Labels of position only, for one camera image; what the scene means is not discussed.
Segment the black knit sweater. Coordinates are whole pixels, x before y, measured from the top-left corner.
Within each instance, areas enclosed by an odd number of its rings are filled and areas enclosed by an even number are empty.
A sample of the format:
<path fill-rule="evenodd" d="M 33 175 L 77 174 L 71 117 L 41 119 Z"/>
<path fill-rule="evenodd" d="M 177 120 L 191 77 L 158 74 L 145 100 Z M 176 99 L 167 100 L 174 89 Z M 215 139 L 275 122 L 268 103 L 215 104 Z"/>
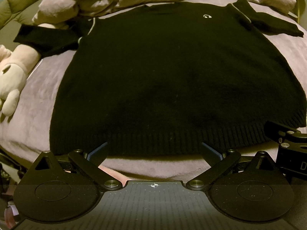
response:
<path fill-rule="evenodd" d="M 143 5 L 68 26 L 24 25 L 16 37 L 44 57 L 75 50 L 51 117 L 56 155 L 103 143 L 112 155 L 198 154 L 306 126 L 305 92 L 268 40 L 303 32 L 245 0 Z"/>

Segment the pink white plush toy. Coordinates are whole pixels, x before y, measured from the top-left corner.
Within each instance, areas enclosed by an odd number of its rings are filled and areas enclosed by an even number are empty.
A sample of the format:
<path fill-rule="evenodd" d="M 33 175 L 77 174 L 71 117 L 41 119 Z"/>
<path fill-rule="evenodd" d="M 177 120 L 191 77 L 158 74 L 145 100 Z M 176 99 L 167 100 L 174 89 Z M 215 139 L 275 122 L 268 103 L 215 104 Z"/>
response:
<path fill-rule="evenodd" d="M 43 51 L 51 50 L 47 44 L 67 28 L 64 23 L 22 25 L 15 38 L 19 45 L 14 51 L 1 45 L 1 112 L 5 116 L 14 114 L 30 72 L 41 60 Z"/>

